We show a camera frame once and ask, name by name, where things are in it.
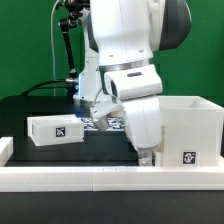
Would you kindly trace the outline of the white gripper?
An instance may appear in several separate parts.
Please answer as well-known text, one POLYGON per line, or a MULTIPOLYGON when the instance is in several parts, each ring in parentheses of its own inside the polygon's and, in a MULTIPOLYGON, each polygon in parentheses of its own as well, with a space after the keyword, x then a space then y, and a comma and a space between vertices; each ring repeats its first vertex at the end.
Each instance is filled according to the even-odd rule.
POLYGON ((151 148, 161 142, 161 116, 157 95, 162 82, 153 65, 104 74, 106 91, 124 111, 125 132, 138 152, 140 166, 154 165, 151 148))

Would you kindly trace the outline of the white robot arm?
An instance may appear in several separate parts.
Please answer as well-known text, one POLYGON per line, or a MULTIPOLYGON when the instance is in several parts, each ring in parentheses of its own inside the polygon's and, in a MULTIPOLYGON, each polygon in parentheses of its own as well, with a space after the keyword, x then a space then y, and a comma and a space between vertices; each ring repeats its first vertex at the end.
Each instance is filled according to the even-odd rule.
POLYGON ((93 102, 90 114, 100 131, 108 115, 123 119, 141 166, 153 164, 161 144, 158 95, 162 81, 153 52, 177 48, 191 29, 185 0, 75 0, 87 26, 90 48, 98 53, 100 91, 108 101, 93 102))

